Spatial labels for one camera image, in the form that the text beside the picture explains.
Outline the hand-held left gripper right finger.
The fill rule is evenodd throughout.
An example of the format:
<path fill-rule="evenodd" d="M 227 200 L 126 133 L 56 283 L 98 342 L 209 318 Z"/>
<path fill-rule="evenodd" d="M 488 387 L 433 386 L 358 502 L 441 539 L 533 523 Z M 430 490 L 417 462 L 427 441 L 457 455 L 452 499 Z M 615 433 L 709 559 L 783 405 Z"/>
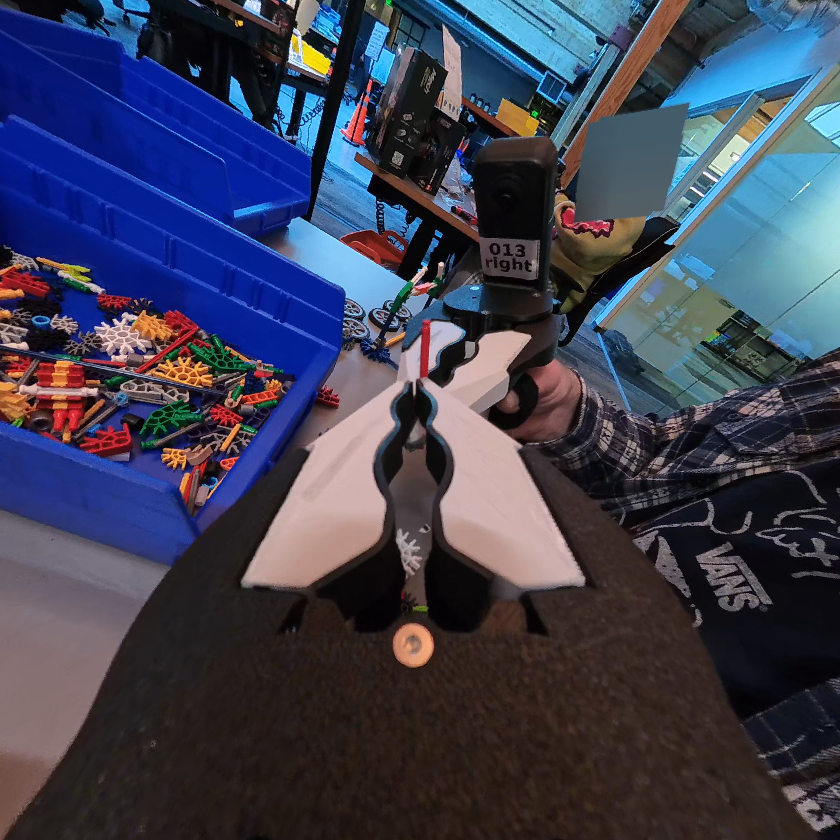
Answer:
<path fill-rule="evenodd" d="M 509 436 L 420 381 L 427 469 L 437 489 L 425 569 L 432 621 L 472 632 L 496 600 L 585 586 L 585 573 Z"/>

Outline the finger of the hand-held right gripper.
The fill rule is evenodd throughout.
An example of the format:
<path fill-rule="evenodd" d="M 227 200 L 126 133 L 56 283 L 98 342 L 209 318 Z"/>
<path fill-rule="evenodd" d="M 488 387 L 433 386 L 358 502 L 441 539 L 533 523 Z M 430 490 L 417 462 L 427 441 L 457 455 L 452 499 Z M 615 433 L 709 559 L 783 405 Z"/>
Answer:
<path fill-rule="evenodd" d="M 446 393 L 475 413 L 486 415 L 510 390 L 513 362 L 531 341 L 525 332 L 489 332 L 478 339 L 476 351 L 455 368 Z"/>
<path fill-rule="evenodd" d="M 466 331 L 452 322 L 430 322 L 428 378 L 446 387 L 455 371 L 466 362 Z M 420 378 L 422 322 L 410 322 L 413 332 L 406 331 L 396 373 L 398 382 L 414 382 Z"/>

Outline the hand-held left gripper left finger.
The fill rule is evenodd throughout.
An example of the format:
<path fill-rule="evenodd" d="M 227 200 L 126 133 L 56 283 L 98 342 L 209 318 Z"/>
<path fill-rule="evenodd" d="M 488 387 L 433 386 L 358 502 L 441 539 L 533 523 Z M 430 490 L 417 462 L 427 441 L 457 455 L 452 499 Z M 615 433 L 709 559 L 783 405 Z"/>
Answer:
<path fill-rule="evenodd" d="M 401 614 L 406 573 L 390 483 L 415 420 L 399 381 L 305 448 L 241 585 L 333 601 L 362 632 Z"/>

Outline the toy rod and connector assembly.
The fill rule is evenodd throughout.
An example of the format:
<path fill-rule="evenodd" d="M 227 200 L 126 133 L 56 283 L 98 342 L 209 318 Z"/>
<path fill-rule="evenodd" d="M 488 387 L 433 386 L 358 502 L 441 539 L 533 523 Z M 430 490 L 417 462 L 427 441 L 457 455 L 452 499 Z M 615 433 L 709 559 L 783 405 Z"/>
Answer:
<path fill-rule="evenodd" d="M 395 532 L 395 543 L 398 548 L 404 571 L 404 583 L 400 594 L 400 607 L 402 615 L 427 614 L 428 607 L 420 603 L 414 595 L 406 588 L 410 579 L 422 569 L 421 548 L 417 541 L 411 538 L 409 531 L 397 528 Z"/>

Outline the blue plastic bin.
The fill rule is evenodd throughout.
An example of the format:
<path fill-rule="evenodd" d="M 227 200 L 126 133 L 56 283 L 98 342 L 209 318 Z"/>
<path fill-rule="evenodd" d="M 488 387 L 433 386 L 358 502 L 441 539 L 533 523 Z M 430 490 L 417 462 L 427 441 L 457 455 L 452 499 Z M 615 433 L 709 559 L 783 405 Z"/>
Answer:
<path fill-rule="evenodd" d="M 109 461 L 2 424 L 3 511 L 172 564 L 277 462 L 338 358 L 344 292 L 16 117 L 2 124 L 2 244 L 89 268 L 296 378 L 193 518 L 159 457 Z"/>

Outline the pile of colourful toy pieces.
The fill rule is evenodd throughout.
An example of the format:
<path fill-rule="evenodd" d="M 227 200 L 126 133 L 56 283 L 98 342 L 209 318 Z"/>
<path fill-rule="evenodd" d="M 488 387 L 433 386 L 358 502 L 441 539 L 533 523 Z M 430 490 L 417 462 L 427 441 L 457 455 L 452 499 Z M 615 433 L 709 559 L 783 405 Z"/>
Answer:
<path fill-rule="evenodd" d="M 2 245 L 1 419 L 175 473 L 194 517 L 297 377 L 182 311 L 108 293 L 91 269 Z"/>

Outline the person's right forearm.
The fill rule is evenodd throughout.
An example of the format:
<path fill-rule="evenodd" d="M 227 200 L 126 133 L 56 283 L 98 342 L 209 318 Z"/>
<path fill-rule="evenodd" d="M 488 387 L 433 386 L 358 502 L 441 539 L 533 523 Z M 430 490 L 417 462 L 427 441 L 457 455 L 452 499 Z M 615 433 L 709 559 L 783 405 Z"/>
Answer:
<path fill-rule="evenodd" d="M 627 529 L 734 482 L 838 458 L 839 350 L 790 377 L 669 416 L 625 411 L 582 385 L 570 432 L 541 450 Z"/>

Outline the person's right hand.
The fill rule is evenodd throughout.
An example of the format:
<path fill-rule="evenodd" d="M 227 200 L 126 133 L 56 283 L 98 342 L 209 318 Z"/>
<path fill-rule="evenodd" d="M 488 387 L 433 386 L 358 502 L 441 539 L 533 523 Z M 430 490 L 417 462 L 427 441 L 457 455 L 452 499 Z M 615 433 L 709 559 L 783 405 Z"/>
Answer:
<path fill-rule="evenodd" d="M 508 432 L 524 444 L 542 444 L 571 431 L 581 407 L 581 378 L 558 360 L 527 373 L 538 388 L 539 399 L 530 417 L 521 426 Z"/>

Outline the wheeled toy model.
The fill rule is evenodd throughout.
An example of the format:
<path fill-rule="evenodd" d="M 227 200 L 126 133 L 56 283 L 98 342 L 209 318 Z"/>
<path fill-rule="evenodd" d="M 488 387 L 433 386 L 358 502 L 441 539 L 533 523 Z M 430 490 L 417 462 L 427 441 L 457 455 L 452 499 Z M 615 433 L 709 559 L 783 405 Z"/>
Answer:
<path fill-rule="evenodd" d="M 344 305 L 342 350 L 358 348 L 366 359 L 397 371 L 398 363 L 392 357 L 392 349 L 402 343 L 407 325 L 414 317 L 406 303 L 410 299 L 425 298 L 424 307 L 428 308 L 444 288 L 445 268 L 444 261 L 438 262 L 432 276 L 428 266 L 423 266 L 393 299 L 385 301 L 380 308 L 366 311 L 356 301 L 347 298 Z"/>

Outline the yellow bin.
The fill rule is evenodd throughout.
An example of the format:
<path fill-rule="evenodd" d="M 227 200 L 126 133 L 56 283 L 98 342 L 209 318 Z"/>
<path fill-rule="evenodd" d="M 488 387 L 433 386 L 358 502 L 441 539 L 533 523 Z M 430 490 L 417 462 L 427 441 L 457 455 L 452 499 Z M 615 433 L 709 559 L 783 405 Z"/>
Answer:
<path fill-rule="evenodd" d="M 496 120 L 506 128 L 510 136 L 532 137 L 539 129 L 539 120 L 530 111 L 505 98 L 500 100 Z"/>

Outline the red plastic crate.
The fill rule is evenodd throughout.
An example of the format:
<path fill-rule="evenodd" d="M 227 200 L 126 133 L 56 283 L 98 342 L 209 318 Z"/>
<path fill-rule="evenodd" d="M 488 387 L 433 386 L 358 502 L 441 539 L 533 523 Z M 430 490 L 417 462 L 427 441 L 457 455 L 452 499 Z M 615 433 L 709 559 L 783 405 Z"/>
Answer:
<path fill-rule="evenodd" d="M 381 234 L 361 230 L 342 236 L 339 241 L 391 271 L 399 269 L 409 245 L 405 237 L 390 229 Z"/>

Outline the black product box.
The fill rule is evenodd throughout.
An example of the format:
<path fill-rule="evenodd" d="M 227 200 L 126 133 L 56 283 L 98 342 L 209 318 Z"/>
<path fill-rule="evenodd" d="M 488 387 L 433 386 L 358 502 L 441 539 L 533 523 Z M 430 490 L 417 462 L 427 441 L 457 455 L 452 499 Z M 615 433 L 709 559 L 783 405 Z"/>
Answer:
<path fill-rule="evenodd" d="M 437 194 L 466 136 L 457 117 L 436 108 L 446 78 L 435 59 L 405 47 L 394 59 L 366 141 L 380 169 L 409 179 L 430 196 Z"/>

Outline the orange traffic cone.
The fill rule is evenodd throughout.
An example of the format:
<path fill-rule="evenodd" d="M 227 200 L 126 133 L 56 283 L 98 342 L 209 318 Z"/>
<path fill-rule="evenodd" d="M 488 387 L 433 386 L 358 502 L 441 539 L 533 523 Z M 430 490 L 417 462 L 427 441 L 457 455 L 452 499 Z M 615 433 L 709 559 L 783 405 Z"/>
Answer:
<path fill-rule="evenodd" d="M 356 148 L 364 146 L 364 127 L 370 106 L 372 88 L 373 79 L 369 79 L 364 95 L 357 104 L 351 120 L 340 132 L 343 139 Z"/>

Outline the black pole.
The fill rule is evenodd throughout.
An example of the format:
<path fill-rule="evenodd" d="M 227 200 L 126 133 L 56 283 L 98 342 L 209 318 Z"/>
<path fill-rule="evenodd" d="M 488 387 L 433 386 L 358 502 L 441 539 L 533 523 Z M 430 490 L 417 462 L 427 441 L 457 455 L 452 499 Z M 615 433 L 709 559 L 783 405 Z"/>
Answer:
<path fill-rule="evenodd" d="M 327 95 L 324 99 L 324 107 L 321 112 L 318 134 L 311 155 L 310 201 L 308 210 L 302 217 L 307 222 L 312 220 L 312 214 L 317 203 L 319 187 L 328 159 L 335 123 L 343 101 L 345 85 L 350 76 L 352 57 L 361 29 L 364 6 L 365 1 L 349 1 L 347 3 L 342 32 L 339 37 L 336 56 L 332 63 L 332 74 Z"/>

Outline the long wooden workbench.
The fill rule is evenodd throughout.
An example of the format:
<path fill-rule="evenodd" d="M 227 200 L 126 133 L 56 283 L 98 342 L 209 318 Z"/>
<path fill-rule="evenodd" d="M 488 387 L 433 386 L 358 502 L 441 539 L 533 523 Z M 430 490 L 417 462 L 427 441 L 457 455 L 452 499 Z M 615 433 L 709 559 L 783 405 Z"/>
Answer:
<path fill-rule="evenodd" d="M 295 6 L 286 2 L 211 1 L 210 4 L 225 35 L 278 67 L 281 78 L 290 72 L 292 81 L 288 83 L 292 87 L 323 95 L 328 73 L 319 72 L 303 59 L 302 37 L 296 34 L 295 28 Z"/>

